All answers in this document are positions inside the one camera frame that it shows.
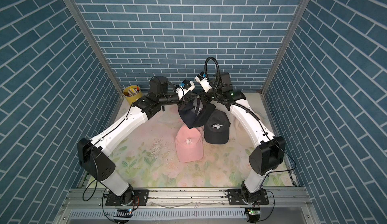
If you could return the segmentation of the yellow pen holder cup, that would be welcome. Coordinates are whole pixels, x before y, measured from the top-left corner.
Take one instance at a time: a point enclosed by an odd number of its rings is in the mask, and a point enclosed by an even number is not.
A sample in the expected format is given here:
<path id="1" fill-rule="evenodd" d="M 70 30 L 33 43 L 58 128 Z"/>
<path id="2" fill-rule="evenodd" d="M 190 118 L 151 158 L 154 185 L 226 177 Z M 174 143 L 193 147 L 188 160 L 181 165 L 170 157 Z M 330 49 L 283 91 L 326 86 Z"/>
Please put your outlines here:
<path id="1" fill-rule="evenodd" d="M 123 95 L 126 98 L 129 105 L 140 99 L 143 94 L 139 86 L 131 85 L 123 90 Z"/>

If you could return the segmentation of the aluminium front rail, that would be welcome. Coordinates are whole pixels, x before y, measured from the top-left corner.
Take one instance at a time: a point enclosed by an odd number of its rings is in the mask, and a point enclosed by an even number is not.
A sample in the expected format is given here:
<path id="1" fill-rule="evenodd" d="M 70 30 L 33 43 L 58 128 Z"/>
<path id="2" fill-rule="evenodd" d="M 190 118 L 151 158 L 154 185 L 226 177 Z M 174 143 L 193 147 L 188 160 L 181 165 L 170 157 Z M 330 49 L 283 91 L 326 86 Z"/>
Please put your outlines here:
<path id="1" fill-rule="evenodd" d="M 232 187 L 136 188 L 134 200 L 120 205 L 105 189 L 88 202 L 72 189 L 56 224 L 317 224 L 303 187 L 266 187 L 253 204 Z"/>

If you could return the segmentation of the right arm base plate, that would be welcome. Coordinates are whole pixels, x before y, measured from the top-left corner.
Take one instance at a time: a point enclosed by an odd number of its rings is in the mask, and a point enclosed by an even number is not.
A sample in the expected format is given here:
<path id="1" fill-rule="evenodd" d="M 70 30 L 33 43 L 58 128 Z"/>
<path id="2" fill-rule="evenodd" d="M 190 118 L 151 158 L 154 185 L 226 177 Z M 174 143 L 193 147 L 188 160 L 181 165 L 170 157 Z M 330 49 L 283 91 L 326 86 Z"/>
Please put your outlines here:
<path id="1" fill-rule="evenodd" d="M 228 189 L 224 191 L 229 205 L 268 205 L 269 199 L 266 189 L 255 193 L 248 192 L 245 188 Z"/>

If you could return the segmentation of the black cap with mesh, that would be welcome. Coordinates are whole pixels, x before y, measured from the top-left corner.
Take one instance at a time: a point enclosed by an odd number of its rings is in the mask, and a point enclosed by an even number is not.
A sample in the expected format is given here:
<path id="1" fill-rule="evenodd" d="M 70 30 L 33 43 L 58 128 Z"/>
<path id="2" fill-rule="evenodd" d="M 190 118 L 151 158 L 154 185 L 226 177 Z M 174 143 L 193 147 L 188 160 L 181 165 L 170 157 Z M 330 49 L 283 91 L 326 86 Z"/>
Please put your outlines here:
<path id="1" fill-rule="evenodd" d="M 209 144 L 222 145 L 229 141 L 230 121 L 227 114 L 215 109 L 204 125 L 204 139 Z"/>

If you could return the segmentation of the black baseball cap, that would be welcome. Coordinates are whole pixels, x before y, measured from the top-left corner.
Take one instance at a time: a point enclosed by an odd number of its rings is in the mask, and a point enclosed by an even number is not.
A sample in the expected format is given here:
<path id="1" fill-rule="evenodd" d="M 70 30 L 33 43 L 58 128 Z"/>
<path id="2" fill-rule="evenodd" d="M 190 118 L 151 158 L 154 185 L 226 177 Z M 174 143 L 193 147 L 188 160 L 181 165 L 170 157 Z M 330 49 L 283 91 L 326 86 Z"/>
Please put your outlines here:
<path id="1" fill-rule="evenodd" d="M 203 104 L 197 98 L 183 104 L 178 109 L 178 113 L 184 124 L 191 129 L 204 126 L 215 109 L 214 104 Z"/>

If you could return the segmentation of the beige baseball cap with text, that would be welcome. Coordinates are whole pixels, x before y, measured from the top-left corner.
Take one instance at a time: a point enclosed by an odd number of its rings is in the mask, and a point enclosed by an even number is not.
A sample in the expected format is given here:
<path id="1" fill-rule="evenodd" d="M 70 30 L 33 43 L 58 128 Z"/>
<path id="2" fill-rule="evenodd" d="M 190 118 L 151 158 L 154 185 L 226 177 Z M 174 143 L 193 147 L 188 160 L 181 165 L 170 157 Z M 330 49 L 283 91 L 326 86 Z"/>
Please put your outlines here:
<path id="1" fill-rule="evenodd" d="M 233 117 L 233 125 L 234 125 L 236 132 L 243 131 L 244 128 L 243 128 L 242 124 L 240 123 L 240 121 L 238 120 L 238 118 L 235 116 L 232 116 L 232 117 Z"/>

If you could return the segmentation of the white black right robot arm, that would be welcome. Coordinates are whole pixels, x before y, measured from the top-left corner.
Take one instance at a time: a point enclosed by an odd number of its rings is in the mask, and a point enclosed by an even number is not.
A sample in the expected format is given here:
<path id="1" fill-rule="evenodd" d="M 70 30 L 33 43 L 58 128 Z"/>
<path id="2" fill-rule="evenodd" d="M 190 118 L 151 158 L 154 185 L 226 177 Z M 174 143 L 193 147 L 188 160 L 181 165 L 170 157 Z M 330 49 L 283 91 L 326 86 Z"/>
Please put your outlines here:
<path id="1" fill-rule="evenodd" d="M 286 141 L 262 123 L 240 90 L 234 90 L 229 78 L 221 76 L 219 64 L 214 57 L 208 57 L 204 73 L 196 81 L 202 86 L 204 99 L 214 100 L 230 111 L 248 133 L 254 151 L 249 155 L 251 171 L 242 182 L 240 197 L 246 204 L 258 202 L 266 177 L 276 171 L 283 162 Z"/>

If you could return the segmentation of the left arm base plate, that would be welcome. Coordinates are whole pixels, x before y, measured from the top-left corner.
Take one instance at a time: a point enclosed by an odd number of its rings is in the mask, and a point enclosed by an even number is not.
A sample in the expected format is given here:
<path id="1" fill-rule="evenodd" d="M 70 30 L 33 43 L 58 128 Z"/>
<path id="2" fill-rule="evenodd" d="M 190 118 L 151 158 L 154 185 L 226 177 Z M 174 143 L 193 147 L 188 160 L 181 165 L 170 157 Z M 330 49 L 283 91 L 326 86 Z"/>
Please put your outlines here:
<path id="1" fill-rule="evenodd" d="M 148 189 L 129 189 L 121 196 L 115 195 L 109 191 L 104 195 L 106 197 L 106 206 L 146 206 L 149 190 Z"/>

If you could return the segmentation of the pink baseball cap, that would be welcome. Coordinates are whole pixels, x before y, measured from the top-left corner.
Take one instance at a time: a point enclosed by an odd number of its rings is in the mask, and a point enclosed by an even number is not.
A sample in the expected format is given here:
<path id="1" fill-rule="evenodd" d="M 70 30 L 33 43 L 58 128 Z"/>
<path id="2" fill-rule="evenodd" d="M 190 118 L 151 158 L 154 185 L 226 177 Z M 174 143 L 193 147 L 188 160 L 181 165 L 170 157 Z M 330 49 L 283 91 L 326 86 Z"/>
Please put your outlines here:
<path id="1" fill-rule="evenodd" d="M 183 125 L 176 137 L 175 148 L 180 162 L 201 160 L 204 156 L 203 135 L 198 128 Z"/>

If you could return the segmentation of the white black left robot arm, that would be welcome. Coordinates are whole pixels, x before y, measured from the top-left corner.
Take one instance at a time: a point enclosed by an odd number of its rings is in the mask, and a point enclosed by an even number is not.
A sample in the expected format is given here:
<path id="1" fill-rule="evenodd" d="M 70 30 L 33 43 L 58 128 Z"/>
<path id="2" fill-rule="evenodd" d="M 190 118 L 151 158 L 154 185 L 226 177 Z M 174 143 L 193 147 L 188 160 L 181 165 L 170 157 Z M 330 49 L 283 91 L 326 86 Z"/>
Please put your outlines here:
<path id="1" fill-rule="evenodd" d="M 117 172 L 109 158 L 118 145 L 139 126 L 168 105 L 181 106 L 196 97 L 192 81 L 174 85 L 164 76 L 152 77 L 148 94 L 131 104 L 127 113 L 103 132 L 91 139 L 82 138 L 77 144 L 80 166 L 115 196 L 130 197 L 131 185 Z"/>

